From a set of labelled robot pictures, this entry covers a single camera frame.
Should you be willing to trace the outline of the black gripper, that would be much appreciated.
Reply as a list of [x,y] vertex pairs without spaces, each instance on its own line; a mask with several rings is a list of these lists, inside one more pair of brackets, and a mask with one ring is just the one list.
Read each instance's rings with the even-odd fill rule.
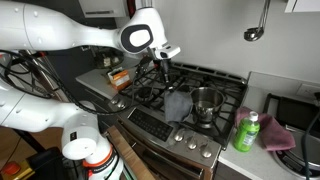
[[155,67],[158,70],[162,71],[163,74],[163,79],[164,79],[164,84],[166,86],[167,89],[171,88],[171,84],[170,84],[170,78],[168,75],[169,72],[169,59],[153,59],[149,56],[145,56],[141,59],[141,61],[138,64],[138,72],[139,73],[144,73],[147,70],[147,67],[149,66],[150,62],[153,62]]

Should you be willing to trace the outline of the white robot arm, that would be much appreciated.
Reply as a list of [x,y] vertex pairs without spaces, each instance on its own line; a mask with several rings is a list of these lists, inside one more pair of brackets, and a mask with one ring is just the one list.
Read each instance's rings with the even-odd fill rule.
[[[161,17],[153,7],[137,10],[122,28],[108,30],[82,25],[68,16],[37,5],[0,2],[0,47],[11,56],[21,50],[61,51],[84,45],[103,46],[139,54],[146,49],[157,60],[170,59],[180,48],[168,43]],[[68,90],[67,102],[30,95],[6,81],[1,82],[1,125],[28,132],[49,127],[63,129],[62,154],[81,160],[91,171],[89,180],[119,180],[123,160],[98,128],[98,112],[77,101]]]

